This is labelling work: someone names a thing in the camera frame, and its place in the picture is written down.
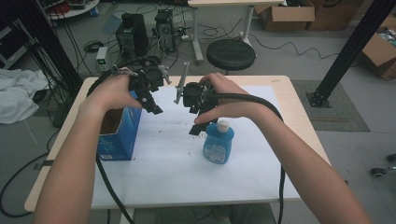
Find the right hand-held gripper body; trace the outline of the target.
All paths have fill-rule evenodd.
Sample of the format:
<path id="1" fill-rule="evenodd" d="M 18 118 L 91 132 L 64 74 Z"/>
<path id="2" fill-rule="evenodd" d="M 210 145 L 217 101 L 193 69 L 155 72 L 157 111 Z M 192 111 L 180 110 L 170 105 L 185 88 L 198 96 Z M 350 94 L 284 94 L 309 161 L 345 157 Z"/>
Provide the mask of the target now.
<path id="1" fill-rule="evenodd" d="M 174 103 L 178 104 L 179 101 L 182 101 L 183 105 L 188 107 L 192 114 L 202 114 L 215 108 L 218 104 L 218 101 L 213 98 L 216 92 L 209 82 L 204 84 L 199 82 L 186 83 L 189 68 L 190 63 L 184 62 L 184 72 L 176 85 L 177 98 Z"/>

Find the light wooden table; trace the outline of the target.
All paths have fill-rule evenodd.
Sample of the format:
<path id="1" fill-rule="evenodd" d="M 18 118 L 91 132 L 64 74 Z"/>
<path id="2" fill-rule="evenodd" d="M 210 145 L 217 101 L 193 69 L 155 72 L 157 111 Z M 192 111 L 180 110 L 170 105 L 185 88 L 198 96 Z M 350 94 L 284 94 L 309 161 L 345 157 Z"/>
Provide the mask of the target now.
<path id="1" fill-rule="evenodd" d="M 242 86 L 250 94 L 257 95 L 263 99 L 268 100 L 280 111 L 285 124 L 289 126 L 297 135 L 299 135 L 309 146 L 311 146 L 326 162 L 329 159 L 318 140 L 318 136 L 306 115 L 302 103 L 293 88 L 290 79 L 286 76 L 227 76 L 238 85 Z M 78 112 L 78 106 L 86 98 L 88 88 L 96 78 L 87 78 L 75 100 L 64 126 L 55 143 L 45 160 L 45 165 L 42 167 L 38 178 L 33 185 L 30 194 L 24 204 L 27 211 L 34 211 L 37 199 L 42 189 L 44 180 L 50 170 L 51 164 L 60 149 L 61 144 L 64 142 L 65 136 L 69 133 L 72 123 L 75 120 Z M 165 85 L 165 87 L 174 87 L 179 82 L 179 77 L 171 77 L 172 84 Z"/>

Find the black metal stand post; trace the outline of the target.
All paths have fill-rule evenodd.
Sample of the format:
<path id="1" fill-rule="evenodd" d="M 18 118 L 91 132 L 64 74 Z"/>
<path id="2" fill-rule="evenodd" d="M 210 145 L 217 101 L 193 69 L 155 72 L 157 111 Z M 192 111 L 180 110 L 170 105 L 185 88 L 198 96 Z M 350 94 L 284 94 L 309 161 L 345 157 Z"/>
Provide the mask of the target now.
<path id="1" fill-rule="evenodd" d="M 328 105 L 329 97 L 346 74 L 350 65 L 352 65 L 382 22 L 395 7 L 396 0 L 374 0 L 369 6 L 326 76 L 313 92 L 307 93 L 308 103 L 312 107 L 325 107 Z"/>

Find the black round stool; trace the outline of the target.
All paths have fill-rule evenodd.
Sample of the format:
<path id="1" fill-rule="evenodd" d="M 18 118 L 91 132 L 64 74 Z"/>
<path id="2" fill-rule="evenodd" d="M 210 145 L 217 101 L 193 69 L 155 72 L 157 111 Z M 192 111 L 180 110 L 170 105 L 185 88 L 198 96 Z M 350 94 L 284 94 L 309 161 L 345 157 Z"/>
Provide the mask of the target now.
<path id="1" fill-rule="evenodd" d="M 221 39 L 207 47 L 206 58 L 228 75 L 231 71 L 241 71 L 253 65 L 256 53 L 249 44 L 241 40 Z"/>

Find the white cloth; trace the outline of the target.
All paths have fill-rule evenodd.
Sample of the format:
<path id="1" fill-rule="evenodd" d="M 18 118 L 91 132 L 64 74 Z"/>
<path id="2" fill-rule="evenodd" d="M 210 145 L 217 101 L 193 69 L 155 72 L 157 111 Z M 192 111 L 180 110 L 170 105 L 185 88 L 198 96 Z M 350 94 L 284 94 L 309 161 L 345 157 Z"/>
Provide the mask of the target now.
<path id="1" fill-rule="evenodd" d="M 41 70 L 0 69 L 0 124 L 12 124 L 32 116 L 38 109 L 33 97 L 47 90 L 49 82 Z"/>

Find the large black computer tower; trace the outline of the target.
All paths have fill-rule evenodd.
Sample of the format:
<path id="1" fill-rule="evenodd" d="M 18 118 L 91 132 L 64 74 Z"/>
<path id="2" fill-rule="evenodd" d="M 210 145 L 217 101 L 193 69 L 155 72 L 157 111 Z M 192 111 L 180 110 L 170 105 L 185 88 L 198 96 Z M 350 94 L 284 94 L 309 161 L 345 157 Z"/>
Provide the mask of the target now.
<path id="1" fill-rule="evenodd" d="M 149 38 L 142 14 L 123 13 L 121 24 L 116 31 L 116 38 L 123 52 L 134 52 L 145 56 L 149 48 Z"/>

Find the blue cardboard box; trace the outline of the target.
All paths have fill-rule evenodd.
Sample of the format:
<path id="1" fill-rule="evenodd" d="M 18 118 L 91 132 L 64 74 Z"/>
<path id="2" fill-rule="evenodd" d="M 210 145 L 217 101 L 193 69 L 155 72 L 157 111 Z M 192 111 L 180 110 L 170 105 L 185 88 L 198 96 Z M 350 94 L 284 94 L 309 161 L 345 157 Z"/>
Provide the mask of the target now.
<path id="1" fill-rule="evenodd" d="M 106 112 L 98 140 L 102 161 L 130 161 L 134 152 L 142 109 L 126 106 Z"/>

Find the blue bottle with white cap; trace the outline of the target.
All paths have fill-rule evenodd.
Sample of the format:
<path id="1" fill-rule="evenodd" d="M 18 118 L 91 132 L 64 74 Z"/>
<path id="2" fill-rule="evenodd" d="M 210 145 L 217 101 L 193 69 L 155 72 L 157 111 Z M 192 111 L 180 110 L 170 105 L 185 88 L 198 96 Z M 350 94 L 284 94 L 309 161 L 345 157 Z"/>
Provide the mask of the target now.
<path id="1" fill-rule="evenodd" d="M 206 159 L 216 164 L 224 164 L 230 157 L 234 131 L 227 120 L 210 123 L 206 127 L 203 153 Z"/>

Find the white power supply unit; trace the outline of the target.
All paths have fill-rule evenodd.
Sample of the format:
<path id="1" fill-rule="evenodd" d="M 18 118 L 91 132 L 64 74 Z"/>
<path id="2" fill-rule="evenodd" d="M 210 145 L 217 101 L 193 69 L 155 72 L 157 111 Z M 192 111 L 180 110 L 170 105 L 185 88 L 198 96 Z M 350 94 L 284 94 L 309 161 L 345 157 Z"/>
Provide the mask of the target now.
<path id="1" fill-rule="evenodd" d="M 108 68 L 107 47 L 100 47 L 96 54 L 96 63 L 100 71 L 104 72 Z"/>

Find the slim black computer tower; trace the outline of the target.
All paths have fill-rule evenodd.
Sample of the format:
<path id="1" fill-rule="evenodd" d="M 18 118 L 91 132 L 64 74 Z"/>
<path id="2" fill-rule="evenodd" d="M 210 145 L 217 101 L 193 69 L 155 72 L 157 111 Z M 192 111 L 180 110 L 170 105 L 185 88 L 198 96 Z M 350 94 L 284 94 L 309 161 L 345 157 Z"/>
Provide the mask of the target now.
<path id="1" fill-rule="evenodd" d="M 163 52 L 174 52 L 176 43 L 173 11 L 171 9 L 159 9 L 155 21 L 160 50 Z"/>

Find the person's right hand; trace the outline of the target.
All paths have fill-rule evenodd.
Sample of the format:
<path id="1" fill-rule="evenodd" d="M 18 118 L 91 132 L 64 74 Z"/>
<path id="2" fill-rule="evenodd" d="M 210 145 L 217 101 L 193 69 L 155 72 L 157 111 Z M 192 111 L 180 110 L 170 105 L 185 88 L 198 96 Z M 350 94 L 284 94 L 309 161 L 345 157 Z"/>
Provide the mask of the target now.
<path id="1" fill-rule="evenodd" d="M 211 73 L 201 78 L 201 82 L 206 81 L 215 88 L 216 93 L 247 94 L 245 90 L 221 73 Z M 194 123 L 201 124 L 218 118 L 248 118 L 254 120 L 257 117 L 259 107 L 259 104 L 248 101 L 220 99 L 214 109 L 199 115 Z"/>

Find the closed brown cardboard box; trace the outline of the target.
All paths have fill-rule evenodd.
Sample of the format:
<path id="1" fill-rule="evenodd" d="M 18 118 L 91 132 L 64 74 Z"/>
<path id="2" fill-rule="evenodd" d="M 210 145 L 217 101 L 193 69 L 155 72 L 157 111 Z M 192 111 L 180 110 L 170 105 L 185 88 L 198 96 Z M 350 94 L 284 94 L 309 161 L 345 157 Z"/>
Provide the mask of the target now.
<path id="1" fill-rule="evenodd" d="M 364 0 L 309 0 L 315 7 L 315 20 L 308 31 L 339 31 L 348 27 Z"/>

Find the person's left hand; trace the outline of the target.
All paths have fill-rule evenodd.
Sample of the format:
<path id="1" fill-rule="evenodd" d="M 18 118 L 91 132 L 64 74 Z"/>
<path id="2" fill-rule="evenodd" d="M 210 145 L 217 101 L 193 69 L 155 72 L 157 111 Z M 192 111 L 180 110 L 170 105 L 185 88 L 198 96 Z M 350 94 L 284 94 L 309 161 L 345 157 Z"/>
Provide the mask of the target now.
<path id="1" fill-rule="evenodd" d="M 105 114 L 110 109 L 125 106 L 141 108 L 142 105 L 129 92 L 128 75 L 108 77 L 81 103 L 80 109 L 87 113 Z"/>

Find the caster wheel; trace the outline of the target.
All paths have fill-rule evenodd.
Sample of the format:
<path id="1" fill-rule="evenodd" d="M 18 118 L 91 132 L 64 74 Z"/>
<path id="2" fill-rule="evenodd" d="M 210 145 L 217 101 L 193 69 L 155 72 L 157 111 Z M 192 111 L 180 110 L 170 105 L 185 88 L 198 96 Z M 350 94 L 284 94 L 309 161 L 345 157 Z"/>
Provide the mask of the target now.
<path id="1" fill-rule="evenodd" d="M 387 168 L 375 167 L 371 169 L 370 174 L 375 177 L 380 177 L 386 175 L 390 171 L 396 171 L 396 166 L 390 166 Z"/>

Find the grey floor mat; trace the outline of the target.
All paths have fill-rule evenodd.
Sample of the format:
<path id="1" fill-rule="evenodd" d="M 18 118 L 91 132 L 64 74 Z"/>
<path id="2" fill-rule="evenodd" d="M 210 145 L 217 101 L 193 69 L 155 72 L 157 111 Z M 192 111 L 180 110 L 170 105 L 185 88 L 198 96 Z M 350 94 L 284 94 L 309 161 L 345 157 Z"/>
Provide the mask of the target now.
<path id="1" fill-rule="evenodd" d="M 322 107 L 309 104 L 310 93 L 319 80 L 293 80 L 292 85 L 316 131 L 369 132 L 370 129 L 354 106 L 343 86 L 338 84 Z"/>

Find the cardboard box with contents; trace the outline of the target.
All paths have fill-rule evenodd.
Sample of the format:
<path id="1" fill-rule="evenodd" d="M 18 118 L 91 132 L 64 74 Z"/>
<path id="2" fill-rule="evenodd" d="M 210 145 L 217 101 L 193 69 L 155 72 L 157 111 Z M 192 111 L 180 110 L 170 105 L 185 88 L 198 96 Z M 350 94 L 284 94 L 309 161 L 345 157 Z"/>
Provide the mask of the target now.
<path id="1" fill-rule="evenodd" d="M 362 55 L 376 76 L 385 80 L 396 78 L 396 16 L 387 16 L 363 48 Z"/>

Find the round white table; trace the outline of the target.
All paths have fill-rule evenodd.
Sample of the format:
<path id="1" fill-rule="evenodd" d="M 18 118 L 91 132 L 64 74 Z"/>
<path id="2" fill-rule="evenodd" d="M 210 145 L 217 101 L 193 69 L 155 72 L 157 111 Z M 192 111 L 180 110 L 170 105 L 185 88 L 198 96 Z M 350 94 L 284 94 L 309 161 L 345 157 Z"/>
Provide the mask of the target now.
<path id="1" fill-rule="evenodd" d="M 50 20 L 75 17 L 87 12 L 98 15 L 100 0 L 37 0 Z"/>

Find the white table mat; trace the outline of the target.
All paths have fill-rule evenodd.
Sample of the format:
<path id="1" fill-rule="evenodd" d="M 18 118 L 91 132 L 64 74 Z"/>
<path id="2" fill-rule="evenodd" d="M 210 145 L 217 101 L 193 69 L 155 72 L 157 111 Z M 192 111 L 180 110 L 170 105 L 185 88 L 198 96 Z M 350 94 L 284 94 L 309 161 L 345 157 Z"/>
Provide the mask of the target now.
<path id="1" fill-rule="evenodd" d="M 230 119 L 231 156 L 224 164 L 204 157 L 206 134 L 190 135 L 195 116 L 175 104 L 176 89 L 153 93 L 163 112 L 141 115 L 133 156 L 105 161 L 107 177 L 127 207 L 165 207 L 279 200 L 280 163 L 257 126 Z"/>

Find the flat open cardboard box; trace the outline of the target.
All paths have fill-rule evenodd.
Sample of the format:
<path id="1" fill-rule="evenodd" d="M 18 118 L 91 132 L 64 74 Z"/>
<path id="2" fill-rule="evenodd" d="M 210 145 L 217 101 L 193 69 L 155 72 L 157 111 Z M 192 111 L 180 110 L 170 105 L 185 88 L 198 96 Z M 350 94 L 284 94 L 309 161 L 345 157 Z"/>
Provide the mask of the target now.
<path id="1" fill-rule="evenodd" d="M 309 0 L 284 0 L 254 9 L 265 31 L 302 31 L 315 20 L 315 6 Z"/>

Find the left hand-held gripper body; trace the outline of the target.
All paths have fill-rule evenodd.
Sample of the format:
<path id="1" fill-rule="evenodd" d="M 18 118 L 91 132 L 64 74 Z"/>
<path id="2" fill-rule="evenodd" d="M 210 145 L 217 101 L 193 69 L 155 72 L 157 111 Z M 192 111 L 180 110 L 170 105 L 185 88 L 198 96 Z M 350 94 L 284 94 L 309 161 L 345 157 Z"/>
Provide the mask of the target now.
<path id="1" fill-rule="evenodd" d="M 168 67 L 158 57 L 137 57 L 131 61 L 131 65 L 139 65 L 139 68 L 133 70 L 129 90 L 157 91 L 164 83 L 172 83 Z"/>

